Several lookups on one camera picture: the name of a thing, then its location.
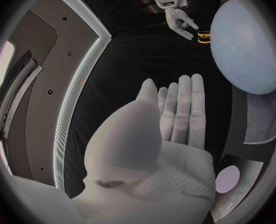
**blue ball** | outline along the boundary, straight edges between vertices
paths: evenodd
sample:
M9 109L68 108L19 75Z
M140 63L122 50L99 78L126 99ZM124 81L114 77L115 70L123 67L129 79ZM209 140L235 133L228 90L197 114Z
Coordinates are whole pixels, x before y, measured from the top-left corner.
M238 0L215 14L210 29L214 61L237 88L256 95L276 89L276 56L259 24Z

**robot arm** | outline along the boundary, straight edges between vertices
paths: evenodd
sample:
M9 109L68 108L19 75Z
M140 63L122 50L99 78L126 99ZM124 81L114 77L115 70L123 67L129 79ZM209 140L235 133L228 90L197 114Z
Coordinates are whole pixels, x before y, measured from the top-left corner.
M193 35L183 30L183 28L191 26L194 29L199 29L199 27L180 9L187 7L187 0L155 0L155 2L160 8L165 10L169 28L186 39L192 40Z

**large light blue ball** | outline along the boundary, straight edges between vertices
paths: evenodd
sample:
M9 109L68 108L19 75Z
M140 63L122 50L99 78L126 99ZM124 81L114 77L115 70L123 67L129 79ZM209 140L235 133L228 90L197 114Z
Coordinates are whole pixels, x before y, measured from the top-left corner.
M276 89L276 57L259 24L238 0L217 11L210 30L211 52L234 86L256 95Z

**scissors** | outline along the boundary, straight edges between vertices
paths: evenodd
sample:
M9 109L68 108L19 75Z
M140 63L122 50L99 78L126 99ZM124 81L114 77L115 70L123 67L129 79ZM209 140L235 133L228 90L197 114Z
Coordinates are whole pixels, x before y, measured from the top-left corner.
M199 31L198 36L199 43L210 43L210 31Z

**purple disc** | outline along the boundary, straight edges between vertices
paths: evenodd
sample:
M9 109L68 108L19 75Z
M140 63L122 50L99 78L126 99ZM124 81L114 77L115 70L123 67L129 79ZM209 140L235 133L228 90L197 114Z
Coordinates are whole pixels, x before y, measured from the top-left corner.
M223 169L216 178L216 191L227 193L233 189L239 181L240 172L236 166L229 166Z

